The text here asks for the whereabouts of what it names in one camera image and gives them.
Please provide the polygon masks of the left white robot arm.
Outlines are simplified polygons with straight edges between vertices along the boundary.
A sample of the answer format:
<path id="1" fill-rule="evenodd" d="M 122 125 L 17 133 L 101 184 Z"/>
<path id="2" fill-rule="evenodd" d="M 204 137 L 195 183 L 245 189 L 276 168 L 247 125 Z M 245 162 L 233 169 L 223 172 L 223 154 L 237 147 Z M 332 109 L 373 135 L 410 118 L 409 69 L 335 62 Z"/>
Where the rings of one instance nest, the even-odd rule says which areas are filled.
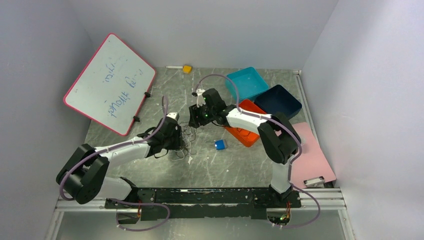
<path id="1" fill-rule="evenodd" d="M 95 198 L 118 200 L 132 208 L 139 202 L 138 187 L 125 177 L 112 178 L 110 169 L 138 159 L 158 158 L 163 151 L 176 151 L 183 145 L 179 114 L 171 112 L 156 127 L 109 146 L 80 145 L 56 176 L 60 194 L 83 205 Z"/>

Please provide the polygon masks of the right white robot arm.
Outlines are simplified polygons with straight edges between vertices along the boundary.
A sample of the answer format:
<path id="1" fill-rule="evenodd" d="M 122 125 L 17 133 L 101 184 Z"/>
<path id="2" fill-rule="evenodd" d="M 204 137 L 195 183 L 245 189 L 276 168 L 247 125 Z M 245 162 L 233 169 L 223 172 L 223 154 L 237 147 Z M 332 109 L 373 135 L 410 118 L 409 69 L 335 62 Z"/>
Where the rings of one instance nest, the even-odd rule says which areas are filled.
<path id="1" fill-rule="evenodd" d="M 199 128 L 214 123 L 259 135 L 267 157 L 272 160 L 270 202 L 282 207 L 293 190 L 293 161 L 302 153 L 301 138 L 283 113 L 260 114 L 238 105 L 227 105 L 214 88 L 192 92 L 196 103 L 189 107 L 189 126 Z"/>

